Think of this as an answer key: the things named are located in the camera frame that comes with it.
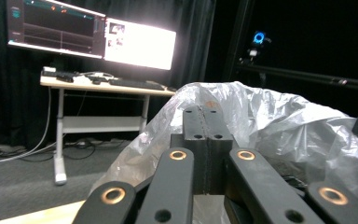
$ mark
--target desk shelf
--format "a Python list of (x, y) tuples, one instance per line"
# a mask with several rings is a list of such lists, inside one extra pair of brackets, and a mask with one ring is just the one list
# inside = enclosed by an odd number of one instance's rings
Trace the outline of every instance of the desk shelf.
[(63, 117), (63, 133), (140, 131), (142, 117)]

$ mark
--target blue light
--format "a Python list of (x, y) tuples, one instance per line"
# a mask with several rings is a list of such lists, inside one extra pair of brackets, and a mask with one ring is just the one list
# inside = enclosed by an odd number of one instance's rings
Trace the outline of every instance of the blue light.
[(19, 18), (20, 17), (20, 11), (19, 10), (12, 10), (12, 16), (14, 17), (14, 18)]
[(264, 40), (264, 34), (263, 33), (260, 32), (260, 33), (255, 34), (254, 42), (256, 44), (262, 44), (263, 40)]

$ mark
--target desk leg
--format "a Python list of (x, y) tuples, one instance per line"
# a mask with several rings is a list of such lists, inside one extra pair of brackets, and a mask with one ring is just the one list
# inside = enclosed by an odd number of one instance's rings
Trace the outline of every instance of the desk leg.
[(59, 89), (59, 91), (57, 115), (57, 147), (54, 155), (54, 173), (56, 185), (64, 185), (66, 183), (66, 173), (62, 156), (63, 89)]
[(145, 95), (144, 108), (142, 110), (141, 125), (139, 127), (139, 133), (142, 133), (147, 124), (147, 111), (149, 110), (150, 95)]

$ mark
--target carpet floor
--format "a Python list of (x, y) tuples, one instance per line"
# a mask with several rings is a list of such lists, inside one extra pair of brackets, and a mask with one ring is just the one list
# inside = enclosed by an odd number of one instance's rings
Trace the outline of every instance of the carpet floor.
[(67, 183), (63, 186), (54, 183), (52, 151), (0, 162), (0, 219), (86, 200), (91, 186), (128, 143), (121, 140), (95, 149), (66, 148)]

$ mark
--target desk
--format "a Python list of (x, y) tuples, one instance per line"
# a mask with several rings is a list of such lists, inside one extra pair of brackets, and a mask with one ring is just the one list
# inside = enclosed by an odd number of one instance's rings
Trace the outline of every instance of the desk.
[[(150, 95), (173, 96), (174, 91), (154, 91), (139, 88), (111, 86), (108, 83), (93, 85), (90, 82), (69, 83), (57, 80), (55, 77), (40, 77), (40, 85), (59, 89), (59, 107), (57, 115), (57, 143), (54, 154), (55, 183), (66, 183), (66, 172), (62, 155), (62, 135), (64, 133), (103, 133), (103, 132), (133, 132), (143, 131), (147, 123), (147, 111)], [(138, 117), (65, 117), (63, 115), (64, 90), (73, 91), (106, 91), (115, 93), (143, 95), (144, 106), (142, 115)]]
[(75, 219), (77, 211), (84, 203), (69, 203), (63, 206), (49, 208), (46, 210), (26, 214), (18, 217), (11, 217), (8, 219), (0, 220), (0, 224), (27, 224), (27, 223), (57, 223), (65, 224), (72, 223)]

